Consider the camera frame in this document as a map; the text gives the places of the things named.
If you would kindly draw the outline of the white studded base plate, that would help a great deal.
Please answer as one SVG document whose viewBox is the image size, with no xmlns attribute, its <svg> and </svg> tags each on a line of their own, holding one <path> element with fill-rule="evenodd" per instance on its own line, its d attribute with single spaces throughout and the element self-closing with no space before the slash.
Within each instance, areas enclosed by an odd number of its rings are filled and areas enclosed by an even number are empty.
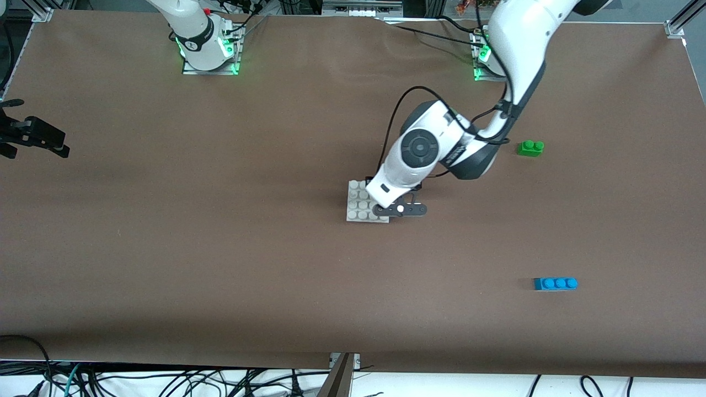
<svg viewBox="0 0 706 397">
<path fill-rule="evenodd" d="M 377 204 L 366 191 L 365 180 L 348 182 L 346 221 L 353 223 L 389 223 L 388 216 L 378 216 L 373 208 Z"/>
</svg>

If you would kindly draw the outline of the blue three-stud block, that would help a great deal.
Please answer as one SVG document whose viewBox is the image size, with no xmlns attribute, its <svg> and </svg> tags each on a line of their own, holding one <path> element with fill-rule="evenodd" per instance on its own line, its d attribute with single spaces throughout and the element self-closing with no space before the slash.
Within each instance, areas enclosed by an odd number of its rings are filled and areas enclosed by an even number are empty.
<svg viewBox="0 0 706 397">
<path fill-rule="evenodd" d="M 533 286 L 535 291 L 575 291 L 579 282 L 575 277 L 535 277 Z"/>
</svg>

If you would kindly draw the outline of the brown table cover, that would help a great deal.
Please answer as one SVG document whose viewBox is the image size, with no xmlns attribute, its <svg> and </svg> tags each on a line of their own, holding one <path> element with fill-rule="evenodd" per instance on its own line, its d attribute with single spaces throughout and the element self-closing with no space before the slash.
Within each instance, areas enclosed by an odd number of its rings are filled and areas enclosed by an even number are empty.
<svg viewBox="0 0 706 397">
<path fill-rule="evenodd" d="M 252 25 L 237 76 L 183 75 L 157 13 L 33 28 L 8 113 L 71 153 L 0 158 L 0 334 L 55 360 L 706 378 L 706 106 L 661 24 L 563 24 L 491 169 L 388 224 L 348 223 L 346 184 L 401 93 L 470 118 L 502 84 L 380 20 Z"/>
</svg>

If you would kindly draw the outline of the aluminium frame rail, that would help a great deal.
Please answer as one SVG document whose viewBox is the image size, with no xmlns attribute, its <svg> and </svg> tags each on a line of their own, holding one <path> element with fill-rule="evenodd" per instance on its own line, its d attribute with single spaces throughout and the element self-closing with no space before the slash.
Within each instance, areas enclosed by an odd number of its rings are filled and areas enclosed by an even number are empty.
<svg viewBox="0 0 706 397">
<path fill-rule="evenodd" d="M 321 15 L 402 18 L 403 0 L 322 0 Z"/>
</svg>

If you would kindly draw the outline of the aluminium frame profile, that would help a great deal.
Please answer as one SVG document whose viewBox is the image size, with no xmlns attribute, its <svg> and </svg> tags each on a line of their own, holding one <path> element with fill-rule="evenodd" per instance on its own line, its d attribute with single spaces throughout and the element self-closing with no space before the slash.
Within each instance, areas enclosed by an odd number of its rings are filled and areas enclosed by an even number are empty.
<svg viewBox="0 0 706 397">
<path fill-rule="evenodd" d="M 360 354 L 332 352 L 330 372 L 316 397 L 350 397 L 353 374 L 361 368 Z"/>
</svg>

